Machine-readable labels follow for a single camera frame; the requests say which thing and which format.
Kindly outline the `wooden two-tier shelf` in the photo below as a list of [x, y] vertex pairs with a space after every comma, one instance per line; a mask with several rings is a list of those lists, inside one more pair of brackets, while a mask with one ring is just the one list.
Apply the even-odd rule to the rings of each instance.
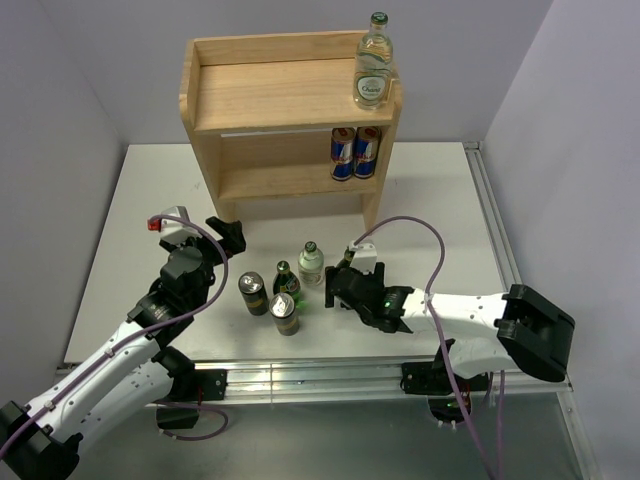
[[[196, 38], [187, 43], [181, 120], [217, 215], [236, 219], [244, 201], [347, 194], [361, 199], [366, 227], [377, 219], [403, 87], [391, 80], [384, 106], [352, 98], [363, 33], [328, 31]], [[369, 179], [329, 173], [336, 127], [377, 127], [381, 144]]]

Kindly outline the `blue energy drink can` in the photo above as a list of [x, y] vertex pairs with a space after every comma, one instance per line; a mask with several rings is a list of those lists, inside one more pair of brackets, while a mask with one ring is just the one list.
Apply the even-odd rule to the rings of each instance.
[[346, 181], [353, 174], [355, 130], [351, 127], [334, 128], [331, 133], [331, 177]]
[[376, 126], [359, 127], [356, 132], [354, 152], [354, 176], [370, 178], [375, 171], [381, 131]]

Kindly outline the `right blue energy drink can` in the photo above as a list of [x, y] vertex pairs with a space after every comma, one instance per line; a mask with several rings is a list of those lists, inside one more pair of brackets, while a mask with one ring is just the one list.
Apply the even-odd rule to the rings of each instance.
[[375, 171], [381, 131], [376, 126], [359, 127], [356, 132], [354, 152], [354, 176], [370, 178]]

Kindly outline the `small clear glass bottle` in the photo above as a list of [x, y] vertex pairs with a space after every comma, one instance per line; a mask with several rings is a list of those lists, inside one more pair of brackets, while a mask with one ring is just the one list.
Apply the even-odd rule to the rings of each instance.
[[305, 285], [316, 286], [324, 274], [324, 254], [314, 241], [307, 241], [298, 257], [299, 278]]

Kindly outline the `black gold can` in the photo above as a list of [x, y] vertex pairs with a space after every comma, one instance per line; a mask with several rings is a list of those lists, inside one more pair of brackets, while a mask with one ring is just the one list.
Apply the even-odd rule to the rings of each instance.
[[298, 313], [295, 301], [290, 294], [275, 294], [270, 301], [269, 312], [281, 335], [292, 336], [298, 332]]
[[238, 289], [250, 314], [261, 316], [268, 312], [268, 296], [263, 278], [254, 271], [243, 273], [238, 280]]

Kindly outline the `green bottle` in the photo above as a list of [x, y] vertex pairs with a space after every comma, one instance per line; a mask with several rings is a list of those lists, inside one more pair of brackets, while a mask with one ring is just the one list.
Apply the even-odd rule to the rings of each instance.
[[288, 294], [298, 307], [301, 301], [301, 285], [298, 277], [291, 270], [286, 260], [280, 260], [276, 266], [276, 275], [273, 280], [273, 295]]
[[347, 247], [344, 251], [342, 259], [336, 264], [336, 269], [348, 268], [351, 266], [351, 263], [354, 258], [354, 252], [350, 247]]

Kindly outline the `left blue energy drink can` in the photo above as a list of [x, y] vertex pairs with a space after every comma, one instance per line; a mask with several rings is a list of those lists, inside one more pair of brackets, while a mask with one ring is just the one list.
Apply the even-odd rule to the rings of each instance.
[[346, 181], [353, 174], [355, 130], [351, 127], [334, 128], [331, 133], [331, 177]]

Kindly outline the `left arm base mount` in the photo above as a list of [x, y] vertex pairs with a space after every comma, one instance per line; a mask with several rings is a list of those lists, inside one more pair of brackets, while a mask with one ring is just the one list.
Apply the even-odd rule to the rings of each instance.
[[226, 369], [195, 369], [178, 375], [156, 409], [159, 430], [167, 436], [179, 436], [178, 430], [193, 429], [206, 402], [224, 399], [227, 379]]

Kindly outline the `black gold can rear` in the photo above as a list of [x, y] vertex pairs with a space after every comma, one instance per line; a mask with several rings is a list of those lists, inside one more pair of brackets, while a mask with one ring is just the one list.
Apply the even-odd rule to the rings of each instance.
[[238, 289], [250, 314], [261, 316], [268, 312], [268, 296], [263, 278], [254, 271], [243, 273], [238, 280]]

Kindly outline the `aluminium frame rail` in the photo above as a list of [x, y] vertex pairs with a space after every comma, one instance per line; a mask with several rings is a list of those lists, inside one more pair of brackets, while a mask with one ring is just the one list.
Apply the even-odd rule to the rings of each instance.
[[[460, 143], [395, 145], [379, 215], [378, 256], [392, 285], [492, 294], [513, 281], [471, 152]], [[133, 145], [81, 301], [65, 359], [84, 360], [123, 320], [166, 255], [146, 218], [183, 205], [195, 222], [213, 205], [187, 145]], [[429, 332], [381, 333], [324, 306], [306, 289], [300, 331], [278, 334], [250, 315], [237, 284], [176, 340], [201, 368], [228, 371], [217, 413], [204, 413], [198, 442], [158, 433], [145, 408], [80, 460], [78, 479], [480, 479], [465, 429], [437, 427], [422, 396], [401, 391], [401, 365], [437, 347]]]

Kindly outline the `large clear soda water bottle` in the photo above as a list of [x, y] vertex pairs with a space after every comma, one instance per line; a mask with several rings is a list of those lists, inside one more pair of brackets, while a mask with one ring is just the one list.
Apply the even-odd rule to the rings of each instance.
[[393, 65], [393, 43], [386, 31], [388, 22], [386, 13], [374, 12], [369, 30], [356, 49], [353, 99], [361, 109], [377, 109], [386, 102]]

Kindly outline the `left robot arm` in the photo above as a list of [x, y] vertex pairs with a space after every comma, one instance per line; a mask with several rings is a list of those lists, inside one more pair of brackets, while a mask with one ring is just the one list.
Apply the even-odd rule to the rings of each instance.
[[184, 208], [151, 217], [169, 256], [159, 277], [109, 339], [59, 383], [26, 405], [1, 409], [1, 459], [21, 479], [66, 479], [90, 442], [148, 403], [183, 399], [193, 363], [171, 347], [217, 299], [229, 274], [216, 266], [246, 249], [242, 225], [216, 217], [202, 229]]

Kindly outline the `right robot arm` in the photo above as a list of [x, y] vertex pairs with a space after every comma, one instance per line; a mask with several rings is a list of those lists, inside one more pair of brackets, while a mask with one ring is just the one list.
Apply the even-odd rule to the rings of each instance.
[[388, 334], [441, 332], [449, 356], [432, 370], [443, 389], [499, 370], [519, 369], [551, 383], [566, 378], [575, 321], [529, 286], [513, 284], [492, 295], [428, 296], [410, 286], [386, 286], [382, 262], [369, 274], [347, 266], [326, 273], [327, 308], [338, 300], [363, 324]]

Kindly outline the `black gold can front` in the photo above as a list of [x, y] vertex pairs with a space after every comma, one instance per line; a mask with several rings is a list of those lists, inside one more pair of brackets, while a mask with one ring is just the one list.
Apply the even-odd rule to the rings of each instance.
[[275, 294], [270, 301], [269, 312], [281, 335], [292, 336], [298, 332], [298, 313], [295, 301], [290, 294]]

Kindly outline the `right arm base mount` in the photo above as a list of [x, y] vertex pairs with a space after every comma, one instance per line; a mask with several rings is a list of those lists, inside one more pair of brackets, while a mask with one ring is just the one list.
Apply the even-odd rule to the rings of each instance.
[[[407, 395], [420, 395], [427, 398], [431, 415], [437, 422], [450, 427], [465, 422], [462, 409], [455, 397], [453, 387], [441, 362], [406, 362], [401, 365], [401, 390]], [[460, 390], [462, 404], [469, 417], [473, 413], [472, 395], [483, 393], [480, 406], [488, 400], [493, 386], [493, 375], [480, 374], [471, 379], [454, 376]]]

